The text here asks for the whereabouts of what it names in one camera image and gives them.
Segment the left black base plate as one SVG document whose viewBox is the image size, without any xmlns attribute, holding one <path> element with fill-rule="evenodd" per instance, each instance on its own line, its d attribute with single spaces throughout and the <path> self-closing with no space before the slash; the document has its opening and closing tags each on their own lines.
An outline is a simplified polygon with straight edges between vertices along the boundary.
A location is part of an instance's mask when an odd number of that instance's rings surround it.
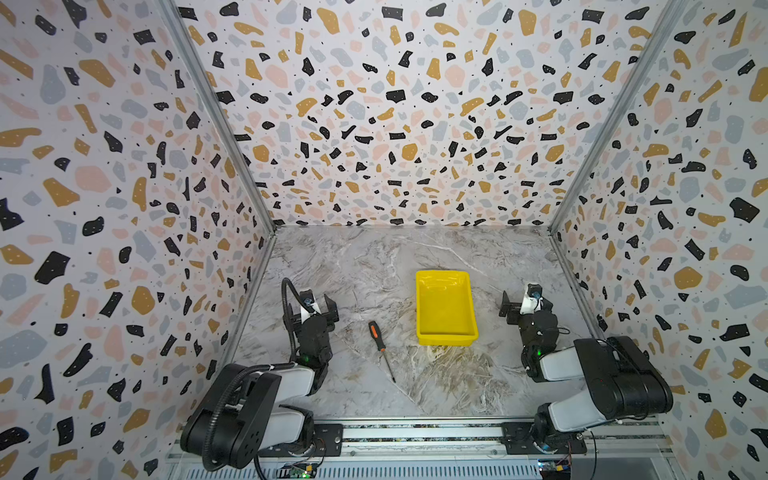
<svg viewBox="0 0 768 480">
<path fill-rule="evenodd" d="M 304 458 L 340 457 L 344 439 L 342 423 L 319 423 L 311 431 L 300 434 L 292 443 L 282 443 L 259 451 L 261 458 Z"/>
</svg>

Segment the aluminium mounting rail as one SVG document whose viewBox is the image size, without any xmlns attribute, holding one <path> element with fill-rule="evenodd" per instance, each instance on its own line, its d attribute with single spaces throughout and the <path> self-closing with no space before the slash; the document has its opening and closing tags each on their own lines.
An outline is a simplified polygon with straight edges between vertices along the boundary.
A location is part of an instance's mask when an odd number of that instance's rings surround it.
<svg viewBox="0 0 768 480">
<path fill-rule="evenodd" d="M 342 423 L 344 439 L 340 457 L 328 460 L 496 460 L 511 457 L 563 458 L 671 458 L 672 449 L 656 419 L 622 420 L 592 427 L 579 434 L 586 454 L 508 455 L 501 443 L 501 424 L 529 422 L 523 418 L 360 418 L 318 419 Z"/>
</svg>

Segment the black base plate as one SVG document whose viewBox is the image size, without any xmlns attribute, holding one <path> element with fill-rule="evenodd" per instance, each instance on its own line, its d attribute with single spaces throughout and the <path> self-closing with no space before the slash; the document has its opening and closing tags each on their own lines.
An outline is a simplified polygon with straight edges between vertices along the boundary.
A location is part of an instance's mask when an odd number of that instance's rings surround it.
<svg viewBox="0 0 768 480">
<path fill-rule="evenodd" d="M 259 451 L 261 458 L 304 458 L 340 457 L 344 439 L 342 423 L 319 423 L 311 431 L 300 434 L 292 443 L 282 443 Z"/>
<path fill-rule="evenodd" d="M 578 433 L 559 432 L 535 422 L 504 422 L 501 431 L 501 443 L 508 455 L 587 453 L 587 446 Z"/>
</svg>

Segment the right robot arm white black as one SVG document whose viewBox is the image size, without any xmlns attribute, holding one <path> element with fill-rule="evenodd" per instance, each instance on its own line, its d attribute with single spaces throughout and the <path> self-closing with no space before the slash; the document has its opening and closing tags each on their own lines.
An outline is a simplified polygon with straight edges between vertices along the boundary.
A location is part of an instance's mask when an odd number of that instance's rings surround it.
<svg viewBox="0 0 768 480">
<path fill-rule="evenodd" d="M 519 439 L 531 441 L 538 450 L 558 453 L 574 446 L 592 427 L 644 420 L 672 409 L 671 387 L 629 337 L 578 338 L 560 349 L 558 340 L 569 330 L 559 325 L 539 284 L 528 284 L 520 302 L 503 293 L 499 315 L 518 328 L 521 364 L 531 380 L 585 382 L 571 397 L 537 408 L 528 432 Z"/>
</svg>

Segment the green circuit board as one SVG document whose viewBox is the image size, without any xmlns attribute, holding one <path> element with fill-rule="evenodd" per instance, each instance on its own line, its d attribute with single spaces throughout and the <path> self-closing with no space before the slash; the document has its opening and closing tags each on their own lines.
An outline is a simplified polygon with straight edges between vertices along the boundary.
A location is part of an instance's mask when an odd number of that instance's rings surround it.
<svg viewBox="0 0 768 480">
<path fill-rule="evenodd" d="M 315 479 L 318 467 L 312 463 L 296 463 L 285 465 L 280 469 L 279 479 Z"/>
</svg>

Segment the yellow plastic bin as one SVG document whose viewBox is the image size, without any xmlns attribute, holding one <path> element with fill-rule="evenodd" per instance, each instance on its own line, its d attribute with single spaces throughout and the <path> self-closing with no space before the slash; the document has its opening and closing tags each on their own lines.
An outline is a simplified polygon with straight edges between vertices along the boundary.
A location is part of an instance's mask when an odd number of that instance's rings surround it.
<svg viewBox="0 0 768 480">
<path fill-rule="evenodd" d="M 422 346 L 469 347 L 479 336 L 470 275 L 422 270 L 415 276 L 417 337 Z"/>
</svg>

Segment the orange black handled screwdriver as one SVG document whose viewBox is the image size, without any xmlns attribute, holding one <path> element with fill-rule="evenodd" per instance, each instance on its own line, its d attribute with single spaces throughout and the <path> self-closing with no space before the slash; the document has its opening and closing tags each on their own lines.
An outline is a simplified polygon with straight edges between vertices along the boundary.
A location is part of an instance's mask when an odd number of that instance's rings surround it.
<svg viewBox="0 0 768 480">
<path fill-rule="evenodd" d="M 391 364 L 389 362 L 388 356 L 387 356 L 387 350 L 386 345 L 383 339 L 383 335 L 381 332 L 381 329 L 376 321 L 370 321 L 368 323 L 368 329 L 371 334 L 371 337 L 373 338 L 377 350 L 380 352 L 381 357 L 383 358 L 385 365 L 387 366 L 388 373 L 392 379 L 393 382 L 396 382 L 394 372 L 392 370 Z"/>
</svg>

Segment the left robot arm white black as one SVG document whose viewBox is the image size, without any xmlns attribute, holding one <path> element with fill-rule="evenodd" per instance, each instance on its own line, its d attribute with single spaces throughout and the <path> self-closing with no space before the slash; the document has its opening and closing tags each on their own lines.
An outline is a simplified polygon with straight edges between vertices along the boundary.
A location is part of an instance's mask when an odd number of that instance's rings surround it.
<svg viewBox="0 0 768 480">
<path fill-rule="evenodd" d="M 286 402 L 321 388 L 333 357 L 330 333 L 339 321 L 328 296 L 321 308 L 310 290 L 300 306 L 284 306 L 293 356 L 284 363 L 224 366 L 184 426 L 180 448 L 203 467 L 242 469 L 261 454 L 306 456 L 320 443 L 314 414 Z"/>
</svg>

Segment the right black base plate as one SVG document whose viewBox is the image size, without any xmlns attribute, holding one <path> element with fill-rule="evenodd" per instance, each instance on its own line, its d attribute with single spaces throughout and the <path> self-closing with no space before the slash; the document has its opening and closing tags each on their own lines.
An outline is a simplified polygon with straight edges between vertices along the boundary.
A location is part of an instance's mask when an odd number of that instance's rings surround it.
<svg viewBox="0 0 768 480">
<path fill-rule="evenodd" d="M 501 443 L 508 455 L 587 453 L 587 446 L 578 433 L 559 432 L 535 422 L 504 422 L 501 431 Z"/>
</svg>

